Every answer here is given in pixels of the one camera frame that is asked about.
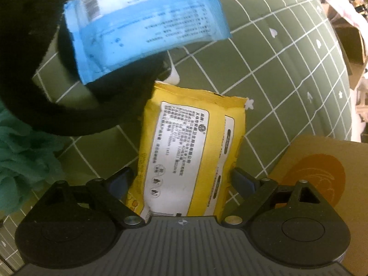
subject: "black fur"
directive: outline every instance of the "black fur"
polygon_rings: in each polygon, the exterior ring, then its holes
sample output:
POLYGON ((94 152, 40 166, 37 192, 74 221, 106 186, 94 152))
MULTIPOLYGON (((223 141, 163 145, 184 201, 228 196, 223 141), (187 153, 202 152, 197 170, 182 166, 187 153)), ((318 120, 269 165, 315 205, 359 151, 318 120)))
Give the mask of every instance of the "black fur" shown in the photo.
MULTIPOLYGON (((0 98, 35 129, 66 136, 100 132, 141 114, 155 73, 129 78, 124 89, 96 109, 77 110, 48 102, 31 78, 56 32, 67 0, 0 0, 0 98)), ((157 63, 157 72, 162 63, 157 63)))

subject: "yellow wipes package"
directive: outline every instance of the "yellow wipes package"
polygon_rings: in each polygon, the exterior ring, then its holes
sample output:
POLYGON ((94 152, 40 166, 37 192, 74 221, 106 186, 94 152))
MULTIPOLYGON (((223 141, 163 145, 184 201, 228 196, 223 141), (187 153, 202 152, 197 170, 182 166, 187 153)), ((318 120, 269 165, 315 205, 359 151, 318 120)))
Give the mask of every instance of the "yellow wipes package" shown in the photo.
POLYGON ((220 219, 245 133, 245 102, 156 82, 126 205, 146 221, 152 215, 220 219))

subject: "green cutting mat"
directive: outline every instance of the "green cutting mat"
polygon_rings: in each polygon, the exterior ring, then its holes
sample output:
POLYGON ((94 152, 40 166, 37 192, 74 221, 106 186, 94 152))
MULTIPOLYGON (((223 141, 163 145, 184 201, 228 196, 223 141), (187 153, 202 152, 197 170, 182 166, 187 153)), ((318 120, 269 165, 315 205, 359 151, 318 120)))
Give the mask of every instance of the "green cutting mat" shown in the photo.
MULTIPOLYGON (((232 38, 173 49, 170 56, 181 77, 179 86, 250 99, 238 166, 262 178, 299 134, 350 139, 346 67, 319 0, 221 2, 232 38)), ((34 81, 56 103, 83 107, 93 102, 61 65, 55 40, 34 81)), ((102 133, 67 138, 58 158, 69 183, 107 178, 127 165, 135 169, 140 129, 139 121, 129 121, 102 133)), ((0 254, 15 270, 23 262, 14 232, 43 192, 34 192, 0 229, 0 254)), ((234 190, 228 198, 225 213, 243 201, 234 190)), ((0 275, 9 274, 0 263, 0 275)))

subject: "orange circle logo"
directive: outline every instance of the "orange circle logo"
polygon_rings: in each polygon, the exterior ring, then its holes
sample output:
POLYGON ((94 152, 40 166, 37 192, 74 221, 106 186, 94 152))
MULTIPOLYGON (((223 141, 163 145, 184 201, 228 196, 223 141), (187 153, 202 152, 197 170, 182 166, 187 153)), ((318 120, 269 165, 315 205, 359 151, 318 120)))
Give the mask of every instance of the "orange circle logo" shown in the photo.
POLYGON ((288 171, 281 185, 293 186, 298 180, 308 180, 328 203, 335 206, 345 189, 345 170, 331 155, 310 155, 288 171))

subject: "blue package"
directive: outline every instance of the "blue package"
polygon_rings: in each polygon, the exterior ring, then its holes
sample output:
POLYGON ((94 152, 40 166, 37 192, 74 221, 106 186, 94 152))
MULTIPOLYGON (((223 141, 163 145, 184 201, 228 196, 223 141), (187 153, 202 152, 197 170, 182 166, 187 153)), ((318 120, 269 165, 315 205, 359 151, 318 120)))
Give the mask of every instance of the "blue package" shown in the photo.
POLYGON ((64 9, 83 84, 167 49, 230 37, 219 0, 72 0, 64 9))

